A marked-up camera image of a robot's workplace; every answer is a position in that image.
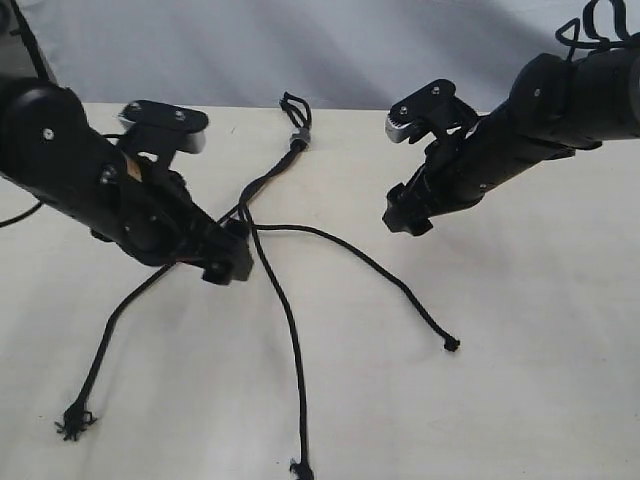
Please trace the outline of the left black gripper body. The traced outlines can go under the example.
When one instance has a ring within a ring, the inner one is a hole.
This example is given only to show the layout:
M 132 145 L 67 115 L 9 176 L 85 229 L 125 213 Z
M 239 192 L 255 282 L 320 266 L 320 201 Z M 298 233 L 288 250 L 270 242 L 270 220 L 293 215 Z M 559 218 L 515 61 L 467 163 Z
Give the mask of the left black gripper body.
M 89 231 L 147 266 L 220 261 L 220 226 L 178 172 L 149 159 L 102 159 L 91 169 Z

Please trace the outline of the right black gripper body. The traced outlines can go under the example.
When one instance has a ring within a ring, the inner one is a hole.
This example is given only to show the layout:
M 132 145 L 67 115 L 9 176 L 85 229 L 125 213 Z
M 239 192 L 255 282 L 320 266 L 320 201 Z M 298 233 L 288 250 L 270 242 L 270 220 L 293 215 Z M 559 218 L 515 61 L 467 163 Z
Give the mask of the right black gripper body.
M 425 148 L 425 161 L 394 187 L 396 220 L 429 220 L 477 205 L 500 185 L 500 137 L 447 135 Z

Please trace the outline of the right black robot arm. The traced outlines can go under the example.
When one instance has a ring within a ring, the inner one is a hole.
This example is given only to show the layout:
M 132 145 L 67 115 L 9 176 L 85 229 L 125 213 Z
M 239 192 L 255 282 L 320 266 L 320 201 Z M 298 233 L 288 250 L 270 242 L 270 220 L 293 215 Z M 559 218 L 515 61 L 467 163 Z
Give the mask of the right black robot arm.
M 481 115 L 435 80 L 394 104 L 385 130 L 394 143 L 426 135 L 424 163 L 386 195 L 382 220 L 421 236 L 432 218 L 469 209 L 487 193 L 543 161 L 639 136 L 639 50 L 597 51 L 578 60 L 540 54 L 508 97 Z

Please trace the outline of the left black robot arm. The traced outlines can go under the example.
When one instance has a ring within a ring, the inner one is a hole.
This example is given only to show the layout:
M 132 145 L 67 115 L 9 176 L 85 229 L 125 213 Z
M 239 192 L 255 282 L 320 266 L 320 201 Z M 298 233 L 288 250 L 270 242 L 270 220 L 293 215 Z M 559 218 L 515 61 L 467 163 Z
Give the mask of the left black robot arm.
M 144 265 L 192 265 L 216 285 L 247 280 L 247 227 L 210 217 L 171 168 L 177 153 L 202 151 L 208 116 L 138 100 L 120 120 L 111 143 L 71 89 L 2 76 L 1 175 Z

